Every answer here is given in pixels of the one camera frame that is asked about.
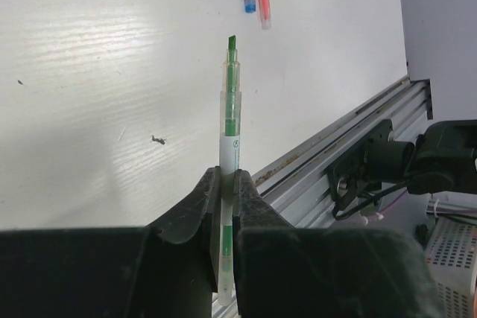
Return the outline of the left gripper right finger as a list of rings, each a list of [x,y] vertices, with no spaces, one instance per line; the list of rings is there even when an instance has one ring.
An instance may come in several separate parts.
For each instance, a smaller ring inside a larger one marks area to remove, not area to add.
[[[257,191],[248,171],[238,170],[233,184],[233,228],[291,228]]]

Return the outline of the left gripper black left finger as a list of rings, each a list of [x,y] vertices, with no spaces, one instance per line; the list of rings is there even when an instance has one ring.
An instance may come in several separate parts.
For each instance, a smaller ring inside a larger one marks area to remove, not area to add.
[[[203,234],[206,245],[216,245],[220,230],[220,168],[208,168],[197,185],[179,203],[148,225],[172,244]]]

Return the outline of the green white pen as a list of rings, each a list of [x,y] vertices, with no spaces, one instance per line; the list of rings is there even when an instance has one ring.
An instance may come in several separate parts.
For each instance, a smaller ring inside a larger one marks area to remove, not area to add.
[[[218,268],[218,303],[227,307],[233,292],[233,189],[239,169],[241,131],[240,63],[236,36],[228,39],[221,89],[221,129],[219,138],[220,251]]]

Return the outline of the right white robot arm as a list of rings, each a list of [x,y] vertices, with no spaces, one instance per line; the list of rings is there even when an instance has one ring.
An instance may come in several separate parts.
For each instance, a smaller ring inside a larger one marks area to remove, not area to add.
[[[476,193],[476,121],[440,121],[409,141],[375,140],[364,155],[364,177],[403,185],[408,193]]]

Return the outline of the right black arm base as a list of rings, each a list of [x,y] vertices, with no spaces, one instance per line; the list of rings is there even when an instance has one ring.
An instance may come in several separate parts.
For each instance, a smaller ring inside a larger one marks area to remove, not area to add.
[[[373,141],[388,141],[393,131],[391,119],[380,121],[326,169],[332,201],[338,211],[344,211],[370,183],[364,178],[364,159]]]

